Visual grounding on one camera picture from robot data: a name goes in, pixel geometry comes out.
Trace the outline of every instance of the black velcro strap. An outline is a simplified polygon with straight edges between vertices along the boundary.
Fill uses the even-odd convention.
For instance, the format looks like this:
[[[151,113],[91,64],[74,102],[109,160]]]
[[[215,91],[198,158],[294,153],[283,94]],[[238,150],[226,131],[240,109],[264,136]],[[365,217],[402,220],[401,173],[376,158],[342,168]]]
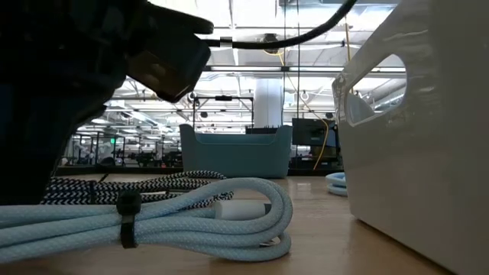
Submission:
[[[122,216],[121,244],[124,249],[136,248],[134,220],[141,211],[141,194],[138,191],[122,191],[117,198],[117,212]]]

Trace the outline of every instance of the black and white braided cable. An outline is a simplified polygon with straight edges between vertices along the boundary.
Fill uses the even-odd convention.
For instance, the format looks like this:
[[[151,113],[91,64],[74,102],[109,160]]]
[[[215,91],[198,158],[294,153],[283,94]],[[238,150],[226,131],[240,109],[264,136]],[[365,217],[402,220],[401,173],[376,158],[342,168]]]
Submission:
[[[180,195],[168,193],[169,191],[189,191],[210,183],[208,180],[200,180],[202,178],[224,180],[225,176],[211,171],[189,171],[133,183],[53,178],[46,188],[46,194],[41,204],[113,205],[117,202],[118,194],[125,190],[140,192],[143,203],[157,202]],[[232,196],[232,192],[223,193],[198,202],[189,208],[208,207],[215,201],[228,200]]]

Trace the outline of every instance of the black cable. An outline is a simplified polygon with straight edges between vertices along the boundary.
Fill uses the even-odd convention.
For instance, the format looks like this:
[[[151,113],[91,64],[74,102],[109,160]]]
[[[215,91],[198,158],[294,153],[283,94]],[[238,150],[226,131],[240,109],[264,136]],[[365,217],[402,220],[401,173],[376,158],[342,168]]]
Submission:
[[[324,24],[319,25],[318,27],[313,28],[311,31],[306,32],[305,34],[300,34],[296,37],[284,39],[281,41],[274,42],[234,42],[229,39],[204,39],[209,47],[220,47],[221,44],[231,44],[233,48],[237,49],[246,49],[246,50],[268,50],[268,49],[280,49],[283,47],[292,47],[309,40],[312,40],[318,37],[321,34],[324,34],[326,31],[330,31],[333,29],[340,20],[346,16],[350,10],[355,5],[357,0],[346,0],[345,3],[334,13],[334,15]]]
[[[107,178],[108,174],[105,174],[100,180],[99,180],[99,183],[101,183],[102,181],[104,181],[106,178]]]

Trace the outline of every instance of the wooden table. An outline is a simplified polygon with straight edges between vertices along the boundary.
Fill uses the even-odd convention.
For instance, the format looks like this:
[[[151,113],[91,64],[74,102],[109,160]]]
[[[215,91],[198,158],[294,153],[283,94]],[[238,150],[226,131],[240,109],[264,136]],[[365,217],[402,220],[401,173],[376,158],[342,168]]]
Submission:
[[[98,179],[100,176],[78,176]],[[106,181],[143,180],[156,176],[110,175]],[[290,253],[278,260],[248,264],[161,246],[124,250],[101,247],[36,260],[0,265],[2,275],[431,275],[448,274],[391,238],[357,221],[348,200],[329,195],[324,177],[277,180],[293,200]],[[235,198],[261,199],[251,191]]]

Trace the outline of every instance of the white plastic bin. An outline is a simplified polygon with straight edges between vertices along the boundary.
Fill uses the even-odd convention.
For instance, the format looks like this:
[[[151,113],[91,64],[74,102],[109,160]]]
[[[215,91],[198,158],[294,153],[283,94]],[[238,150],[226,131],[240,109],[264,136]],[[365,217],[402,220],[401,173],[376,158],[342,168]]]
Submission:
[[[333,83],[352,214],[457,274],[489,274],[487,11],[404,1]],[[403,101],[358,117],[348,91],[391,54]]]

